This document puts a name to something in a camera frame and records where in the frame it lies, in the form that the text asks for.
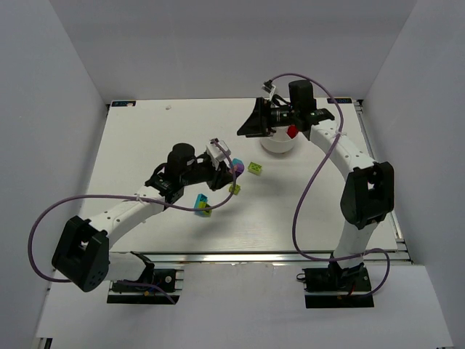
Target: white wall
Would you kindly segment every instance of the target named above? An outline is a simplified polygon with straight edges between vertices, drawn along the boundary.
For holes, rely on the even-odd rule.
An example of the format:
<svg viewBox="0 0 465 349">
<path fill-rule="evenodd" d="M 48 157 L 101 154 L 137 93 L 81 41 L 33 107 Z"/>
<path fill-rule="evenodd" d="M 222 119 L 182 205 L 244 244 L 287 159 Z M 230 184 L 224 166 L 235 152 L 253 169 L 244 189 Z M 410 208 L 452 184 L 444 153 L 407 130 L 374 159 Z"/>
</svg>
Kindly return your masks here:
<svg viewBox="0 0 465 349">
<path fill-rule="evenodd" d="M 425 264 L 455 346 L 465 348 L 465 2 L 420 0 L 365 101 L 397 214 Z"/>
<path fill-rule="evenodd" d="M 416 0 L 51 3 L 108 102 L 255 97 L 284 71 L 364 98 Z"/>
<path fill-rule="evenodd" d="M 83 190 L 105 105 L 47 0 L 0 1 L 0 47 L 0 346 L 23 349 L 47 287 L 28 264 L 28 231 L 45 207 Z M 67 206 L 41 226 L 43 270 L 75 212 Z"/>
</svg>

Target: toy block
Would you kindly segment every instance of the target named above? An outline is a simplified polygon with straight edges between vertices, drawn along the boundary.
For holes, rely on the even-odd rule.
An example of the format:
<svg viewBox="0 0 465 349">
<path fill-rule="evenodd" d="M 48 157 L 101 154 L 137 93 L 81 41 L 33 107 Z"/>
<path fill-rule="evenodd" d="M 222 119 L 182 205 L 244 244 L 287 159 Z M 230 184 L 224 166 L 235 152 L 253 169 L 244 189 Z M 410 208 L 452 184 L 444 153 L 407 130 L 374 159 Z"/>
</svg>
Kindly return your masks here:
<svg viewBox="0 0 465 349">
<path fill-rule="evenodd" d="M 234 195 L 238 195 L 240 191 L 240 185 L 236 183 L 234 188 Z M 230 186 L 230 193 L 233 192 L 233 185 Z"/>
<path fill-rule="evenodd" d="M 210 207 L 206 202 L 201 201 L 200 204 L 198 205 L 199 209 L 205 209 L 207 207 Z M 197 211 L 196 213 L 199 213 L 202 217 L 210 217 L 211 216 L 211 209 L 207 211 Z"/>
<path fill-rule="evenodd" d="M 254 162 L 251 162 L 250 165 L 247 167 L 247 170 L 254 175 L 260 176 L 260 173 L 262 173 L 262 165 L 255 164 Z"/>
<path fill-rule="evenodd" d="M 207 202 L 209 199 L 203 195 L 203 194 L 198 194 L 197 195 L 197 199 L 195 200 L 195 205 L 194 205 L 194 209 L 197 209 L 198 208 L 198 205 L 201 203 L 201 202 Z"/>
<path fill-rule="evenodd" d="M 244 172 L 244 169 L 245 169 L 244 163 L 237 158 L 234 158 L 231 162 L 232 162 L 232 167 L 235 170 L 235 176 L 239 177 Z"/>
<path fill-rule="evenodd" d="M 206 197 L 206 195 L 198 194 L 198 195 L 197 195 L 197 199 L 195 200 L 194 209 L 199 209 L 199 208 L 201 208 L 201 207 L 200 207 L 201 202 L 206 203 L 208 200 L 209 200 L 209 199 Z M 203 211 L 195 211 L 194 213 L 195 213 L 196 215 L 198 215 L 198 216 L 204 216 L 204 215 L 205 215 L 205 214 L 203 213 Z"/>
</svg>

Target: blue block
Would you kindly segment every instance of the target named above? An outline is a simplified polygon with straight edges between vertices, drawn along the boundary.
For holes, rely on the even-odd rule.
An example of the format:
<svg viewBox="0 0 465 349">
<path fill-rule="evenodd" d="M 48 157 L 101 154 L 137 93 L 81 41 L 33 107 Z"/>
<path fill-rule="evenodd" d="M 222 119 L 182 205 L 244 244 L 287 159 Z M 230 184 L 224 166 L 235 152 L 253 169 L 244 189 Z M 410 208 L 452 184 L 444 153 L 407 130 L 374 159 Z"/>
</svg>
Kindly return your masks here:
<svg viewBox="0 0 465 349">
<path fill-rule="evenodd" d="M 195 200 L 195 205 L 194 205 L 194 209 L 198 209 L 200 208 L 199 205 L 201 202 L 207 202 L 209 200 L 209 198 L 206 197 L 206 195 L 203 195 L 203 194 L 198 194 L 197 195 L 197 200 Z M 203 212 L 202 211 L 196 211 L 194 212 L 196 215 L 198 216 L 204 216 Z"/>
<path fill-rule="evenodd" d="M 244 163 L 237 158 L 234 158 L 231 161 L 231 163 L 232 163 L 233 169 L 235 169 L 235 176 L 239 177 L 244 172 Z"/>
</svg>

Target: black sticker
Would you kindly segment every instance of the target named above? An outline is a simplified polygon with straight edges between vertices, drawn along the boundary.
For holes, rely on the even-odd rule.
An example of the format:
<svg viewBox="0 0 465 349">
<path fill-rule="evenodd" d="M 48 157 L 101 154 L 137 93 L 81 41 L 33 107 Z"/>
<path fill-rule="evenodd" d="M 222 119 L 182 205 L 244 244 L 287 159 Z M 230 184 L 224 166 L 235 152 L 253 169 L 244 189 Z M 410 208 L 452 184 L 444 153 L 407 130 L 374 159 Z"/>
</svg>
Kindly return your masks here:
<svg viewBox="0 0 465 349">
<path fill-rule="evenodd" d="M 114 100 L 111 103 L 112 107 L 134 107 L 135 105 L 135 100 Z"/>
<path fill-rule="evenodd" d="M 352 104 L 351 98 L 334 98 L 338 104 Z M 326 98 L 328 103 L 334 104 L 331 98 Z"/>
</svg>

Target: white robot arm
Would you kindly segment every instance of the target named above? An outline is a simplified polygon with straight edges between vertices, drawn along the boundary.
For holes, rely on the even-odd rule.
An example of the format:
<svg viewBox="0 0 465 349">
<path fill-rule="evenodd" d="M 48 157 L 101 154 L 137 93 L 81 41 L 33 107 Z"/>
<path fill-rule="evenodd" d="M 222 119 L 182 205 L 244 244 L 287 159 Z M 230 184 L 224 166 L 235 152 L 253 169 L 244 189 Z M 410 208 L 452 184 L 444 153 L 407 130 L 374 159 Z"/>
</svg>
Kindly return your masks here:
<svg viewBox="0 0 465 349">
<path fill-rule="evenodd" d="M 230 155 L 223 141 L 215 142 Z M 136 192 L 139 200 L 122 201 L 85 220 L 79 216 L 69 219 L 52 258 L 53 266 L 85 292 L 105 280 L 150 282 L 147 276 L 153 274 L 154 266 L 148 258 L 134 252 L 110 252 L 111 247 L 141 222 L 162 213 L 164 203 L 175 203 L 185 186 L 206 182 L 217 190 L 231 183 L 233 174 L 224 161 L 225 154 L 214 142 L 207 144 L 200 156 L 195 156 L 191 145 L 176 144 L 167 162 Z"/>
<path fill-rule="evenodd" d="M 273 91 L 272 85 L 265 90 Z M 269 137 L 275 127 L 295 125 L 323 152 L 334 143 L 338 125 L 326 109 L 317 109 L 313 86 L 308 80 L 289 83 L 290 102 L 277 94 L 269 100 L 257 98 L 254 110 L 238 130 L 239 136 Z M 341 239 L 330 261 L 329 283 L 343 288 L 353 282 L 363 268 L 363 253 L 377 225 L 394 209 L 394 170 L 388 162 L 377 163 L 360 151 L 346 136 L 340 135 L 329 158 L 345 180 L 341 211 L 345 222 Z"/>
</svg>

